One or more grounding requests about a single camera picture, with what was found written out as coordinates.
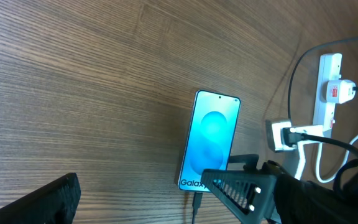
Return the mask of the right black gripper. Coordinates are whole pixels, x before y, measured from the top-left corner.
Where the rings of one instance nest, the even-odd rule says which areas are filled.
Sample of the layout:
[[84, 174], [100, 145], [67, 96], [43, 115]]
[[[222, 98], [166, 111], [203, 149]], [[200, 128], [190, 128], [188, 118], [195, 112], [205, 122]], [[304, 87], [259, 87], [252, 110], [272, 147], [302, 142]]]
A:
[[[258, 154], [230, 156], [229, 164], [256, 169]], [[267, 161], [260, 170], [206, 169], [201, 182], [241, 223], [352, 223], [351, 211], [332, 191], [288, 175]]]

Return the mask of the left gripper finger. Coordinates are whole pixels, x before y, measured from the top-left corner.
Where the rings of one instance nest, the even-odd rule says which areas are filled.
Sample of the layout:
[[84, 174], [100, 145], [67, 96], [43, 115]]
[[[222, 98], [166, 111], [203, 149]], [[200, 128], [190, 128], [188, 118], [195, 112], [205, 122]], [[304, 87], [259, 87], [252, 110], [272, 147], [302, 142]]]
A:
[[81, 197], [78, 177], [67, 173], [0, 208], [0, 223], [73, 223]]

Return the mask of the turquoise screen Galaxy smartphone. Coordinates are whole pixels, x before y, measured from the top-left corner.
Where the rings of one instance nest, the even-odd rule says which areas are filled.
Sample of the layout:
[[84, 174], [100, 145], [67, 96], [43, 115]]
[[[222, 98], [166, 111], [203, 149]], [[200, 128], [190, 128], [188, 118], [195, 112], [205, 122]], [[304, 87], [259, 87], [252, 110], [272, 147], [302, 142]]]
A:
[[201, 181], [203, 171], [227, 169], [240, 108], [238, 97], [196, 92], [177, 178], [180, 190], [208, 192]]

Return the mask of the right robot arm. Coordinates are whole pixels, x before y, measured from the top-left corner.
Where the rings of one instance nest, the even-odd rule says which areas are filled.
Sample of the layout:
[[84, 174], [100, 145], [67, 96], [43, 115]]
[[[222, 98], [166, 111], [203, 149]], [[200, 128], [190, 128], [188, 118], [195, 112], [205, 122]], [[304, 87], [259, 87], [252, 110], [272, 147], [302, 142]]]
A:
[[203, 171], [201, 181], [241, 223], [358, 223], [358, 173], [326, 189], [297, 180], [278, 163], [257, 169], [256, 154], [232, 156], [241, 170]]

